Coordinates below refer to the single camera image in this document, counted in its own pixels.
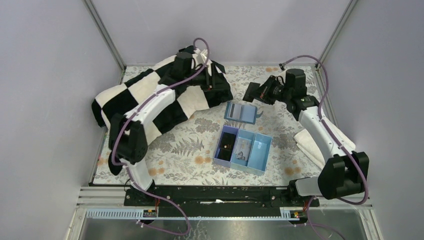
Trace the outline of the teal leather card holder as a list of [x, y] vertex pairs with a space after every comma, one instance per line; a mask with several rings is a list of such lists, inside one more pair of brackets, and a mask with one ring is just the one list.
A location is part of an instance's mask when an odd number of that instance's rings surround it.
[[224, 119], [254, 125], [256, 120], [260, 118], [263, 113], [263, 111], [258, 112], [256, 106], [229, 101], [226, 105]]

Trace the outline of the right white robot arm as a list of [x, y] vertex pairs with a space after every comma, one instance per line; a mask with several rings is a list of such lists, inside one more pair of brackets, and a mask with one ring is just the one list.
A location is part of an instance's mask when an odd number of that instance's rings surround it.
[[263, 84], [250, 83], [245, 100], [257, 100], [268, 105], [284, 103], [320, 150], [325, 161], [323, 169], [317, 177], [293, 180], [290, 187], [296, 195], [339, 199], [350, 204], [348, 196], [363, 194], [363, 199], [356, 205], [367, 201], [369, 157], [342, 142], [323, 115], [322, 103], [307, 93], [306, 75], [302, 69], [284, 70], [277, 76], [271, 75]]

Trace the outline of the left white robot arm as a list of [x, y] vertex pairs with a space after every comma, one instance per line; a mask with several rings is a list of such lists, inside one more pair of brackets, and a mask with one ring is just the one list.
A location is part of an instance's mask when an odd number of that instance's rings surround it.
[[146, 76], [153, 89], [147, 92], [142, 103], [124, 114], [115, 114], [110, 123], [108, 146], [111, 153], [108, 166], [114, 174], [125, 170], [130, 184], [142, 192], [154, 182], [145, 162], [148, 146], [153, 141], [153, 137], [147, 133], [148, 129], [155, 126], [154, 119], [173, 104], [211, 64], [207, 50], [179, 52], [165, 62], [163, 76], [156, 71]]

